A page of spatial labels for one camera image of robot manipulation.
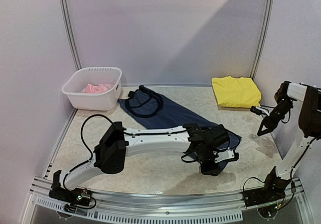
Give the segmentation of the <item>navy blue tank top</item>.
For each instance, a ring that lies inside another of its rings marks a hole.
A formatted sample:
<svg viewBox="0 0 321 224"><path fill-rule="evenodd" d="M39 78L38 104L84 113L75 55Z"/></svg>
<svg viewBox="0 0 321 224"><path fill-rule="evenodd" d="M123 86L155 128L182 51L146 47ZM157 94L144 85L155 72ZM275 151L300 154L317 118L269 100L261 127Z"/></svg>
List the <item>navy blue tank top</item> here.
<svg viewBox="0 0 321 224"><path fill-rule="evenodd" d="M119 105L126 114L142 125L144 130L169 129L185 124L197 124L200 127L218 126L218 124L143 85L135 91L130 91L126 99L120 99ZM230 138L230 144L222 144L219 148L224 149L229 146L236 152L236 148L241 142L241 137L229 130L227 130L227 133ZM181 160L183 162L186 161L186 157L189 157L190 163L200 163L196 154L182 154Z"/></svg>

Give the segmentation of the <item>pink garment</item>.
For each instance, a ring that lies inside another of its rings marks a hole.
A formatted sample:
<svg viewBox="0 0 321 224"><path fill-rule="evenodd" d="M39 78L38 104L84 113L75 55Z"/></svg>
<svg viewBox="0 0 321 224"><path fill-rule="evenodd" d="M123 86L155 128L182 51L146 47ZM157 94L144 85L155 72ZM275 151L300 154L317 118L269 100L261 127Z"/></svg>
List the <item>pink garment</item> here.
<svg viewBox="0 0 321 224"><path fill-rule="evenodd" d="M99 85L92 85L87 84L87 86L82 90L82 93L85 94L100 94L105 93L113 88L111 84L99 84Z"/></svg>

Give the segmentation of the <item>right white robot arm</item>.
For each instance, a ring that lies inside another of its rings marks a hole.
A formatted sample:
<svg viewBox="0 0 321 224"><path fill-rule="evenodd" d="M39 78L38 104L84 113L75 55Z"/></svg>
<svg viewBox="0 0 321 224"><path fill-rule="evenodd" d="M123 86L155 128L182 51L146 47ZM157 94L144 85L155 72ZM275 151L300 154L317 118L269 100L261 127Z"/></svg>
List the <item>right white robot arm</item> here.
<svg viewBox="0 0 321 224"><path fill-rule="evenodd" d="M293 109L293 102L301 102L298 132L285 157L266 176L259 197L270 202L279 191L284 191L292 181L304 155L311 145L320 140L320 88L285 81L274 95L276 107L262 120L258 136L273 132L285 115Z"/></svg>

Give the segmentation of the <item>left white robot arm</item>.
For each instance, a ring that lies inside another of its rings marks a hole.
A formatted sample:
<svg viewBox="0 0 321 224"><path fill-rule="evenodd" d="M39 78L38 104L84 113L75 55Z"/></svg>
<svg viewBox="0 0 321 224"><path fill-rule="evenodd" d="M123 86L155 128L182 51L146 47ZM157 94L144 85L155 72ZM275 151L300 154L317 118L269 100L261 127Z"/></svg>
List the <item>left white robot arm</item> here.
<svg viewBox="0 0 321 224"><path fill-rule="evenodd" d="M70 201L75 195L74 189L83 182L101 174L121 172L126 157L160 151L194 153L201 164L201 173L214 175L220 162L236 156L229 146L220 149L222 144L230 144L227 130L222 125L185 124L169 129L139 130L126 129L121 122L111 122L88 159L66 174L60 170L54 173L51 191L64 201Z"/></svg>

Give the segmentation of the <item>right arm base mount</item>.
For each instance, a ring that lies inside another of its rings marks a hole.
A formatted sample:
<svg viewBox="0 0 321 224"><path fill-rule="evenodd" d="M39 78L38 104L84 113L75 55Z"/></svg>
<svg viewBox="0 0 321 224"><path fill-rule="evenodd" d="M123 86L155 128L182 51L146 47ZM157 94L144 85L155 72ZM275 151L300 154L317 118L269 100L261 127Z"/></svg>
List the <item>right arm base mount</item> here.
<svg viewBox="0 0 321 224"><path fill-rule="evenodd" d="M257 180L264 184L263 187L245 190L245 185L249 180ZM264 181L257 177L249 177L243 184L242 196L246 207L268 204L281 199L285 202L285 189L293 183L291 179L284 180L279 177L268 175Z"/></svg>

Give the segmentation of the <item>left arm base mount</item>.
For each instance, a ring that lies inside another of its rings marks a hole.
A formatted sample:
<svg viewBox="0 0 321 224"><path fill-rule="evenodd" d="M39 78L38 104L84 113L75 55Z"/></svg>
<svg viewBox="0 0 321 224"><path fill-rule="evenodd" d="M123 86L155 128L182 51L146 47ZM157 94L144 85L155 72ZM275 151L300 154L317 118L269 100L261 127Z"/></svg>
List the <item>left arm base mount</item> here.
<svg viewBox="0 0 321 224"><path fill-rule="evenodd" d="M92 197L92 191L88 189L75 188L68 190L60 183L61 170L53 174L53 182L49 191L49 197L69 203L69 206L84 209L93 209L97 201Z"/></svg>

